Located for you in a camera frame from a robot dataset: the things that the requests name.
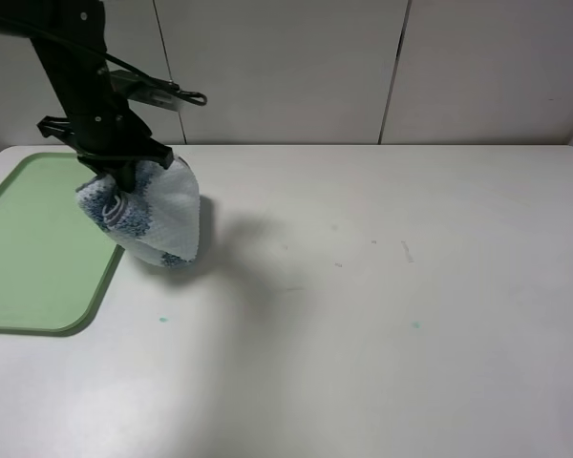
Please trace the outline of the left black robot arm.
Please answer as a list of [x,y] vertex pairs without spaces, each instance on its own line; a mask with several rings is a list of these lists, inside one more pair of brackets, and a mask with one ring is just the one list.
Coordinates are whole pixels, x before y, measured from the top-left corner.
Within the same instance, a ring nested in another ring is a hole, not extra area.
[[38,129],[74,149],[80,163],[120,188],[136,187],[141,162],[168,169],[172,150],[155,141],[148,126],[114,87],[107,64],[137,77],[137,85],[166,90],[162,81],[113,58],[104,40],[100,1],[0,1],[0,34],[28,39],[65,113],[45,117]]

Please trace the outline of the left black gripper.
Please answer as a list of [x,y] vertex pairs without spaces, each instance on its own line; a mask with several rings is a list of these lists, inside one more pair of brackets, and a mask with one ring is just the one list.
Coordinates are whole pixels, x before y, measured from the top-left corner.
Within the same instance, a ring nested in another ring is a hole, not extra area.
[[46,116],[37,127],[74,149],[79,161],[99,175],[110,175],[125,193],[136,189],[141,162],[167,169],[173,152],[155,141],[148,126],[126,103],[75,102],[63,106],[63,117]]

